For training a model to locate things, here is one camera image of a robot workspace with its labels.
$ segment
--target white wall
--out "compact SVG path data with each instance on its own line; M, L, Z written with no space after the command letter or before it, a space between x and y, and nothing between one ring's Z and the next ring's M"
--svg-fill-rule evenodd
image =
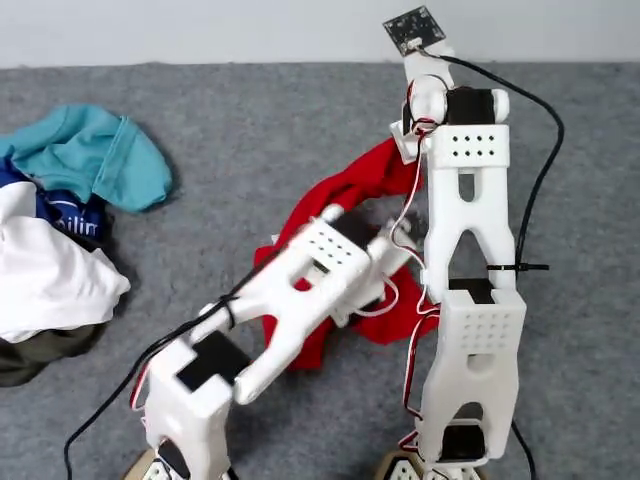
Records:
M381 23L424 0L0 0L0 67L397 61ZM428 0L458 55L640 59L638 0Z

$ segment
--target red cloth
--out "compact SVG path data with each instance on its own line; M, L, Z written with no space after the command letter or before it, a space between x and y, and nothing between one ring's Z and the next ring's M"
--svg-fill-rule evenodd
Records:
M259 264L274 248L288 242L298 228L309 221L309 217L319 216L327 205L337 203L348 211L369 198L408 194L413 187L415 174L416 163L404 165L393 139L386 140L355 160L344 171L323 180L307 192L291 212L276 245L256 250L254 264ZM361 318L353 327L367 339L382 345L410 336L420 319L416 313L416 304L422 290L407 267L401 268L392 280L400 292L398 303L390 312L376 317ZM387 300L377 305L376 309L393 300L393 291L388 286L386 289ZM300 355L290 368L320 368L325 339L334 326L331 319L326 319L306 340ZM263 317L263 327L268 345L276 328L276 319ZM432 328L433 324L431 328L422 328L421 334Z

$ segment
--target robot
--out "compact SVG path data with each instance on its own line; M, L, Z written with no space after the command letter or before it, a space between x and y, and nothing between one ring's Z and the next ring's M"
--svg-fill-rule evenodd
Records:
M435 361L410 436L420 468L405 463L403 471L407 466L412 478L423 480L479 480L477 467L505 451L526 313L508 225L509 97L500 89L455 87L441 58L453 51L426 8L385 28L404 57L409 84L402 118L391 132L403 162L418 162L418 168L426 163L429 230L421 282L439 305L440 319ZM461 198L461 175L473 176L470 200ZM371 233L353 214L327 207L226 308L153 356L144 423L157 458L144 480L237 478L225 437L231 404L254 401L326 317L343 327L351 313L382 298L385 279L416 249L406 222L392 223ZM487 278L449 278L465 231L480 245ZM297 290L301 278L313 288ZM250 362L226 332L261 315L275 316L278 327Z

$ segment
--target white cloth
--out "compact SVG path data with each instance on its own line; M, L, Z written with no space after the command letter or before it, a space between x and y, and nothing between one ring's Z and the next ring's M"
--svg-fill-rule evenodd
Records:
M0 188L0 337L12 343L106 322L131 288L101 250L35 218L35 198L30 182Z

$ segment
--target teal cloth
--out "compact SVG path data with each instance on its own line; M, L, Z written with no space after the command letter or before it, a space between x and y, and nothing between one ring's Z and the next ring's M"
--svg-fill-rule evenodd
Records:
M162 154L128 117L96 105L65 105L13 134L0 136L0 158L45 190L92 194L128 212L163 201L171 171Z

